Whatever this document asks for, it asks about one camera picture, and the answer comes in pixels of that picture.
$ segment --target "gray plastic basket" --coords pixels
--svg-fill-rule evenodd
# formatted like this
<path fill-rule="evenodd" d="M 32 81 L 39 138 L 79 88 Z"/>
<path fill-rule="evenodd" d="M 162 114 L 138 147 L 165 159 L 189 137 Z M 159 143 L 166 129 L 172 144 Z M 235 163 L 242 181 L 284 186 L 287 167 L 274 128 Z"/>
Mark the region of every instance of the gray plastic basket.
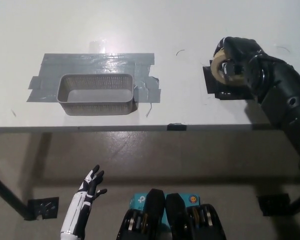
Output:
<path fill-rule="evenodd" d="M 134 80 L 130 74 L 67 74 L 57 101 L 72 116 L 126 115 L 132 112 Z"/>

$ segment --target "blue box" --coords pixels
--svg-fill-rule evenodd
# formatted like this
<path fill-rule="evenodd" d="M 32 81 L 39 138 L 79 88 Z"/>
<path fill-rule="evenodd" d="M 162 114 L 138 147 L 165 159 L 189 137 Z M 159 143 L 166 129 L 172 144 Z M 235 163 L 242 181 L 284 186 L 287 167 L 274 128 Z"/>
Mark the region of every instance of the blue box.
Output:
<path fill-rule="evenodd" d="M 200 205 L 200 197 L 199 197 L 198 194 L 179 193 L 179 195 L 183 199 L 186 208 L 191 207 L 191 206 Z M 136 194 L 134 194 L 133 197 L 130 200 L 130 206 L 129 206 L 130 209 L 137 209 L 137 210 L 143 211 L 145 201 L 146 201 L 146 197 L 147 197 L 147 193 L 136 193 Z M 163 225 L 162 229 L 166 229 L 166 230 L 169 229 L 170 230 L 166 210 L 164 210 L 161 224 Z"/>

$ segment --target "floor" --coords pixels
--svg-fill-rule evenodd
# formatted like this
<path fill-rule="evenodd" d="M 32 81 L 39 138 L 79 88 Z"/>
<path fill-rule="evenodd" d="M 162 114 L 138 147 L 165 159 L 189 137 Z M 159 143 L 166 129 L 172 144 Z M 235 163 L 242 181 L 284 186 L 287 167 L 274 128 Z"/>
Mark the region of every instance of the floor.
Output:
<path fill-rule="evenodd" d="M 24 221 L 0 199 L 0 239 L 59 239 L 84 176 L 105 171 L 87 240 L 114 240 L 134 193 L 198 193 L 228 240 L 300 240 L 300 214 L 263 217 L 256 196 L 300 194 L 298 156 L 278 131 L 0 134 L 0 179 L 24 202 L 60 197 L 57 219 Z"/>

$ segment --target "white table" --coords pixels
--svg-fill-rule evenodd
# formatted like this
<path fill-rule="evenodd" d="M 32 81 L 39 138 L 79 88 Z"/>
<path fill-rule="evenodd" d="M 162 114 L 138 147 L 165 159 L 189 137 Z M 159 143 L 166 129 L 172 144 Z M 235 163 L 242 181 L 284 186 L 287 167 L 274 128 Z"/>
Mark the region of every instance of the white table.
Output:
<path fill-rule="evenodd" d="M 255 39 L 300 73 L 300 1 L 0 0 L 0 132 L 249 129 L 266 124 L 253 102 L 207 94 L 202 66 L 226 36 Z M 161 102 L 120 116 L 68 116 L 26 102 L 45 53 L 154 53 Z"/>

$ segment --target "mesh basket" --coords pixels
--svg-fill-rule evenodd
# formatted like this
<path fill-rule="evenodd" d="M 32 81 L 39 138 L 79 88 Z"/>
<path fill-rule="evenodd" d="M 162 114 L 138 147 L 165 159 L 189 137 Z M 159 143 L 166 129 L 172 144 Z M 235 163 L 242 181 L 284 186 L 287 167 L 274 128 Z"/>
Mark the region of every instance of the mesh basket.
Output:
<path fill-rule="evenodd" d="M 130 74 L 67 74 L 57 101 L 72 116 L 126 115 L 132 112 L 134 80 Z"/>

